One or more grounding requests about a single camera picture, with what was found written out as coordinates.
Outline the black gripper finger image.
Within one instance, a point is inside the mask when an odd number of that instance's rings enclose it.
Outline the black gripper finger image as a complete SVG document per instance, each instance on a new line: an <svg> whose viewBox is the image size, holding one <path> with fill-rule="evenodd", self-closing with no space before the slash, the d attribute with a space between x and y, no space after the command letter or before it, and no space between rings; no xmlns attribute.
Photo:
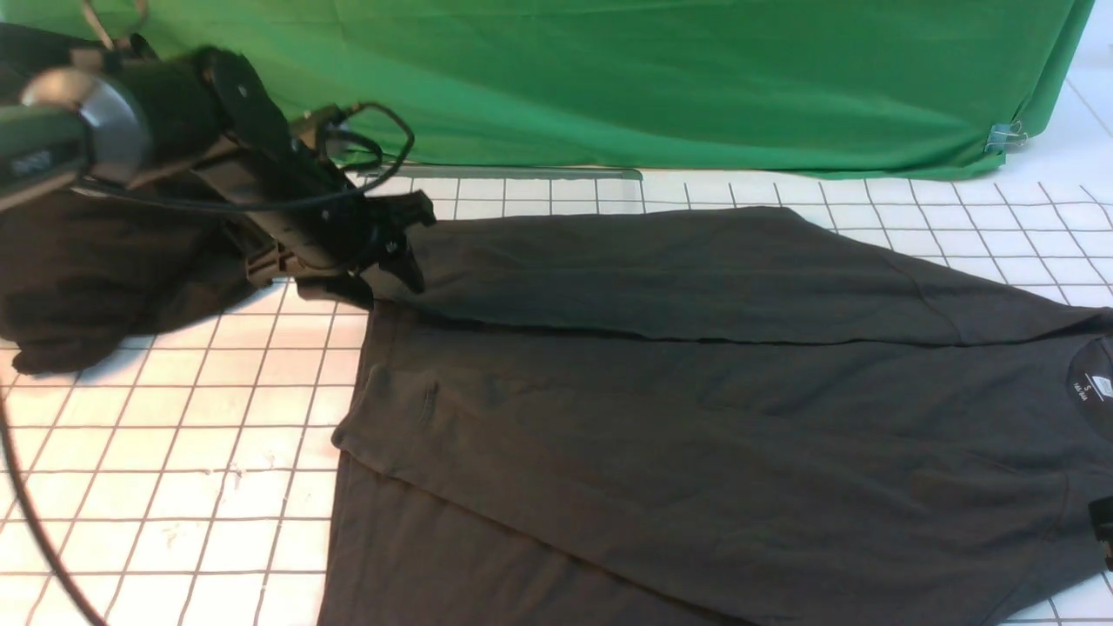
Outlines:
<svg viewBox="0 0 1113 626"><path fill-rule="evenodd" d="M1113 496L1089 503L1090 527L1101 544L1106 570L1113 571Z"/></svg>

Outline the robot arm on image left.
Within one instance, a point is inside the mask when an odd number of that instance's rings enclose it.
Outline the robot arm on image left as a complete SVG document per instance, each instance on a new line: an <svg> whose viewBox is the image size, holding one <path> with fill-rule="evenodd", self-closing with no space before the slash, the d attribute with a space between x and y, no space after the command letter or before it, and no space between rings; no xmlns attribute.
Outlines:
<svg viewBox="0 0 1113 626"><path fill-rule="evenodd" d="M432 200L372 195L414 143L380 102L286 118L246 56L226 49L167 60L77 49L3 107L3 208L73 189L242 216L262 234L245 262L255 285L288 277L305 299L368 310L370 268L426 288L406 229L435 224Z"/></svg>

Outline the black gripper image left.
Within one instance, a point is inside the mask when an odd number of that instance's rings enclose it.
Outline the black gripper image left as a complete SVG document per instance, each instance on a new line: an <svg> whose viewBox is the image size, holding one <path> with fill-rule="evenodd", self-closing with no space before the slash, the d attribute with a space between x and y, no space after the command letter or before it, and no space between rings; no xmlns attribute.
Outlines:
<svg viewBox="0 0 1113 626"><path fill-rule="evenodd" d="M275 159L230 148L191 170L220 200L245 254L248 281L296 281L301 299L373 310L365 275L377 267L415 294L426 282L407 238L437 225L425 193L370 196L337 166L303 148Z"/></svg>

